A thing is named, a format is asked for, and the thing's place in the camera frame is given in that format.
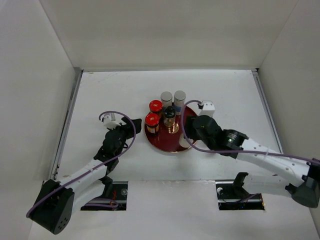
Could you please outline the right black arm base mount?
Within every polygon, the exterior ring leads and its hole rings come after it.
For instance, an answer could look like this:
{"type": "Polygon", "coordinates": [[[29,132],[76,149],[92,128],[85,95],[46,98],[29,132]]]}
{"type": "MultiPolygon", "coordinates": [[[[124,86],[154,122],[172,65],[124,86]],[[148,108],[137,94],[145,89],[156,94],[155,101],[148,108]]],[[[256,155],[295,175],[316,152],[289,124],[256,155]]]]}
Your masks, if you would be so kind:
{"type": "Polygon", "coordinates": [[[215,182],[220,211],[265,210],[262,194],[250,194],[243,188],[244,180],[248,175],[247,172],[240,172],[233,180],[217,180],[215,182]]]}

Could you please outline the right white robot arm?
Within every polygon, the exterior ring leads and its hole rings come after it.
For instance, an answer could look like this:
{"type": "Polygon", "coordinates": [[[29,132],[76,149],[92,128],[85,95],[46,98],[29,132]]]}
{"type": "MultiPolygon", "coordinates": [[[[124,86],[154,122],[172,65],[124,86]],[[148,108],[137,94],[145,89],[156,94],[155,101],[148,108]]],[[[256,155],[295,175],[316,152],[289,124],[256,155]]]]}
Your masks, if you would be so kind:
{"type": "Polygon", "coordinates": [[[320,161],[275,152],[234,129],[222,129],[210,116],[188,116],[183,128],[187,141],[202,141],[208,154],[219,154],[259,166],[274,175],[254,176],[240,172],[232,192],[238,198],[259,192],[292,198],[307,208],[320,203],[320,161]]]}

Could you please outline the red lid sauce jar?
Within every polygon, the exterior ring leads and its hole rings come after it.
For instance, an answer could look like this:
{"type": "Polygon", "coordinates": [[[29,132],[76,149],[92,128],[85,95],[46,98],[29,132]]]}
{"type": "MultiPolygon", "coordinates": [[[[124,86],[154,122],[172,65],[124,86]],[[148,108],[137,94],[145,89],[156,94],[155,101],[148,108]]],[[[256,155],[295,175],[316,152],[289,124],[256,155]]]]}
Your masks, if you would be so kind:
{"type": "Polygon", "coordinates": [[[145,117],[146,132],[150,136],[156,136],[159,133],[160,117],[156,113],[149,113],[145,117]]]}
{"type": "Polygon", "coordinates": [[[163,112],[163,103],[160,100],[152,100],[149,103],[149,111],[150,113],[157,114],[159,117],[161,117],[163,112]]]}

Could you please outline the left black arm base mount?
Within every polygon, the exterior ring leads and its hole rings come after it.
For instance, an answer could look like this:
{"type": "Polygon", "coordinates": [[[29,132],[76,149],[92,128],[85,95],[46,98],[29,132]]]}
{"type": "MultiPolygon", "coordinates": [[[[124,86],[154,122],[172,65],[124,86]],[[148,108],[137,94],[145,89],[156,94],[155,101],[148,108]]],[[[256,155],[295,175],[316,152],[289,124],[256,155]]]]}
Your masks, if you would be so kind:
{"type": "Polygon", "coordinates": [[[81,211],[126,211],[128,198],[128,181],[105,180],[102,194],[81,207],[81,211]]]}

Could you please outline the silver lid bead jar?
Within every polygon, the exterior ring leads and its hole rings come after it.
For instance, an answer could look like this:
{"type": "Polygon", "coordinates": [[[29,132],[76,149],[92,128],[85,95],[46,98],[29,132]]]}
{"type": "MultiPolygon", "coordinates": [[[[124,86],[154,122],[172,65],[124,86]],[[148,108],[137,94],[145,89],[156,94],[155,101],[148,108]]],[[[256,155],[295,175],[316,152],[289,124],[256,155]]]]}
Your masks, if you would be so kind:
{"type": "Polygon", "coordinates": [[[173,103],[173,95],[169,91],[164,91],[160,95],[160,100],[162,102],[162,107],[165,109],[169,106],[172,106],[173,103]]]}
{"type": "Polygon", "coordinates": [[[177,116],[181,115],[182,108],[185,105],[186,93],[178,90],[174,93],[173,107],[177,116]]]}

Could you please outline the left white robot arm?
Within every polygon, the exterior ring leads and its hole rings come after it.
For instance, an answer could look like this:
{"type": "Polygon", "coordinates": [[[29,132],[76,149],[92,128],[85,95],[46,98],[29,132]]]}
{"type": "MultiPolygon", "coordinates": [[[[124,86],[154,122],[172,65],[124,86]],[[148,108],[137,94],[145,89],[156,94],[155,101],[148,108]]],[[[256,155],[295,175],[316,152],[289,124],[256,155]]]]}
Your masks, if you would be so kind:
{"type": "Polygon", "coordinates": [[[124,116],[122,123],[108,123],[102,146],[87,165],[60,180],[46,181],[26,217],[54,235],[65,229],[72,214],[96,197],[108,199],[112,195],[114,170],[122,156],[142,129],[142,119],[124,116]]]}

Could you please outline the black cap pepper grinder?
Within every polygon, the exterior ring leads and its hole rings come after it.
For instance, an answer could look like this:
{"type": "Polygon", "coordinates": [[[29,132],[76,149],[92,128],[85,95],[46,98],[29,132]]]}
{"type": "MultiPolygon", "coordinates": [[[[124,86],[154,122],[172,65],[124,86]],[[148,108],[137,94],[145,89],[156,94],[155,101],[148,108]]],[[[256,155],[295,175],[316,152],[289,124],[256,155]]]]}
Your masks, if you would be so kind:
{"type": "Polygon", "coordinates": [[[163,112],[163,123],[166,127],[172,127],[175,124],[176,110],[171,105],[165,108],[163,112]]]}

